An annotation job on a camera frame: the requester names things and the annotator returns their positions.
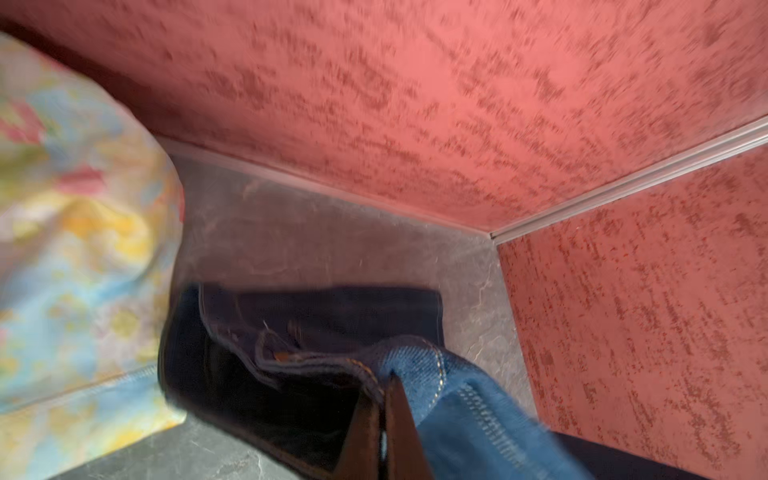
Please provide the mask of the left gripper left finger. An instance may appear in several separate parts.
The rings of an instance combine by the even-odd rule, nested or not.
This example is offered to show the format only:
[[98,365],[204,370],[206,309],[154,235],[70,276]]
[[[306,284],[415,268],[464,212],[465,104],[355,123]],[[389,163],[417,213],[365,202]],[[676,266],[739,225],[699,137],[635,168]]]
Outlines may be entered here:
[[380,408],[360,394],[333,471],[334,479],[373,480],[380,470]]

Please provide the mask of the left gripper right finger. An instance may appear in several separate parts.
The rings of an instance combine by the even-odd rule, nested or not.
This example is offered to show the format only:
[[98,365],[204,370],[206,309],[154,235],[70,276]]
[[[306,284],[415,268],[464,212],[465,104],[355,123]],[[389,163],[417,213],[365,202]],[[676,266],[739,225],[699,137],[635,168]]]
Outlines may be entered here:
[[432,480],[401,380],[391,375],[385,396],[386,478]]

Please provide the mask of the blue denim skirt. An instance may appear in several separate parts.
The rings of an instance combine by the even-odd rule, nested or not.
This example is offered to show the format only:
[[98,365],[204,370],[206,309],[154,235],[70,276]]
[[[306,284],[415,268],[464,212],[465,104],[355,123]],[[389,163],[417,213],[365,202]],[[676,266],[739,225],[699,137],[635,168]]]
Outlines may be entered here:
[[444,344],[431,289],[187,286],[158,355],[167,399],[310,479],[334,479],[360,394],[402,382],[433,479],[684,479],[687,472],[554,433]]

